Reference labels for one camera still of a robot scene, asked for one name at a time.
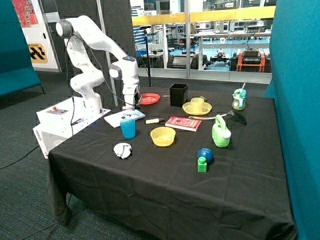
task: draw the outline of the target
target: white box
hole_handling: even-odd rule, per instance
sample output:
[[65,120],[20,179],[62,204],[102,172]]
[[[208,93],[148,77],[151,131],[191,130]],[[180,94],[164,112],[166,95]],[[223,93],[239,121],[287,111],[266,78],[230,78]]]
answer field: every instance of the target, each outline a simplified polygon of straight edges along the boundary
[[[42,150],[44,158],[48,158],[49,151],[80,132],[94,121],[110,112],[110,109],[103,109],[103,112],[89,115],[85,108],[82,97],[68,98],[62,102],[52,105],[36,114],[40,124],[33,128],[34,135]],[[71,122],[81,119],[82,121],[71,126]]]

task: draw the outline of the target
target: black cup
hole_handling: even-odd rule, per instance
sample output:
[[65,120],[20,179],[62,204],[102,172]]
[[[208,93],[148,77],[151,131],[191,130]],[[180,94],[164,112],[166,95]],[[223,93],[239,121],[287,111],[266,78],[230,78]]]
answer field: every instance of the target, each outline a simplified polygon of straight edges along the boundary
[[188,101],[188,85],[174,83],[170,86],[170,105],[182,107]]

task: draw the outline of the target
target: red book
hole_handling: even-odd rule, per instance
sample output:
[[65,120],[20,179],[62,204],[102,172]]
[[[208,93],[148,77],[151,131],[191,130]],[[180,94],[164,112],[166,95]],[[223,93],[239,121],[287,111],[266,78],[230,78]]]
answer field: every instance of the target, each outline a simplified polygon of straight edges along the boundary
[[179,117],[179,116],[172,116],[165,123],[165,126],[195,132],[197,131],[200,123],[201,123],[201,120],[190,119],[190,118]]

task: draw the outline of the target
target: red plate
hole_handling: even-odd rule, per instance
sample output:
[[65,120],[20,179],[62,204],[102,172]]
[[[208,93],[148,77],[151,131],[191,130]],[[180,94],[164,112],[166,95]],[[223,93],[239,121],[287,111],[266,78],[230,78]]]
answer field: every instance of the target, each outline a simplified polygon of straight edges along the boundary
[[141,94],[141,105],[155,104],[160,99],[160,96],[155,93],[143,93]]

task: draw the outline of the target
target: yellow railing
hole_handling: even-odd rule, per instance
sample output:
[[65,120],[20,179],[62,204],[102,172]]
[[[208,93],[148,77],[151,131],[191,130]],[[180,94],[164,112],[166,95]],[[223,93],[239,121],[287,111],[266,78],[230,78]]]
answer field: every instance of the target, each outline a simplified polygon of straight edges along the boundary
[[[275,15],[275,6],[246,7],[239,9],[191,12],[190,22],[202,21],[229,21],[229,20],[249,20],[249,19],[269,19]],[[164,14],[156,16],[135,16],[132,18],[133,26],[159,25],[185,23],[186,14]]]

